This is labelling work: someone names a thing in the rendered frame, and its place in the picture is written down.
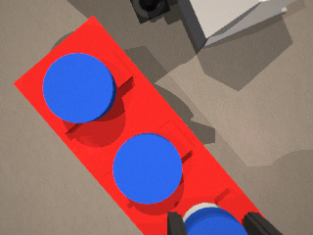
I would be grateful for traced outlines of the white tube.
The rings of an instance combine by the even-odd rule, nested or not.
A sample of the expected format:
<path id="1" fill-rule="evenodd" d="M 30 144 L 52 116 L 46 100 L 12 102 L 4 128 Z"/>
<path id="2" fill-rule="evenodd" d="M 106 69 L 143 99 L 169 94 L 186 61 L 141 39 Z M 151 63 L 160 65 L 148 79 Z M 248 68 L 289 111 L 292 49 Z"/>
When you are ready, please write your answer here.
<path id="1" fill-rule="evenodd" d="M 185 222 L 185 220 L 188 218 L 189 215 L 191 215 L 193 212 L 202 209 L 202 208 L 207 208 L 207 207 L 216 207 L 216 208 L 220 208 L 220 206 L 214 204 L 214 203 L 200 203 L 197 205 L 192 206 L 189 210 L 187 210 L 183 216 L 183 221 Z M 221 208 L 220 208 L 221 209 Z"/>

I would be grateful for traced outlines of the red tube rack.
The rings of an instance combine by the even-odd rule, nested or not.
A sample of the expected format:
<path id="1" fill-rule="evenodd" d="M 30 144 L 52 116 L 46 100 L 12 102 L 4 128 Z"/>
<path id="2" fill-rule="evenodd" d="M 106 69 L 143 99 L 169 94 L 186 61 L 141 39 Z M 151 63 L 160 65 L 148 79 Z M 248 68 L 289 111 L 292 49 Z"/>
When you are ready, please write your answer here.
<path id="1" fill-rule="evenodd" d="M 54 115 L 44 100 L 42 86 L 47 69 L 71 53 L 97 58 L 114 77 L 115 101 L 108 113 L 97 120 L 65 121 Z M 94 16 L 14 84 L 144 235 L 167 235 L 167 212 L 178 212 L 183 218 L 187 210 L 200 203 L 220 206 L 242 226 L 248 212 L 262 214 Z M 112 174 L 113 160 L 121 145 L 146 132 L 168 139 L 182 161 L 178 187 L 155 204 L 140 204 L 125 197 Z"/>

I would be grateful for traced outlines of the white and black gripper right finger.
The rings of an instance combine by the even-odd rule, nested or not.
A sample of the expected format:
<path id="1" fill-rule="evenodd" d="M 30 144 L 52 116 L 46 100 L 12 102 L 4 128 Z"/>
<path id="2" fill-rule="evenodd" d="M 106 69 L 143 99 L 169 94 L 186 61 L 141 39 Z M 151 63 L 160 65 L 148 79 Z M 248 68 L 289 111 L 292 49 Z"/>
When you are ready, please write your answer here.
<path id="1" fill-rule="evenodd" d="M 258 211 L 245 214 L 244 229 L 248 235 L 283 235 Z"/>

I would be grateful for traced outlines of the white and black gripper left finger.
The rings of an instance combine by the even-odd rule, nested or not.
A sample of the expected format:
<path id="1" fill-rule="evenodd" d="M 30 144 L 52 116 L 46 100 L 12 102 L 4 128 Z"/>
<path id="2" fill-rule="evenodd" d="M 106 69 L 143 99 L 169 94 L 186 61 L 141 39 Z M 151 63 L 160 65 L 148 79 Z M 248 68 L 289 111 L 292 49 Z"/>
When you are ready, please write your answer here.
<path id="1" fill-rule="evenodd" d="M 177 211 L 167 212 L 167 235 L 187 235 L 182 214 Z"/>

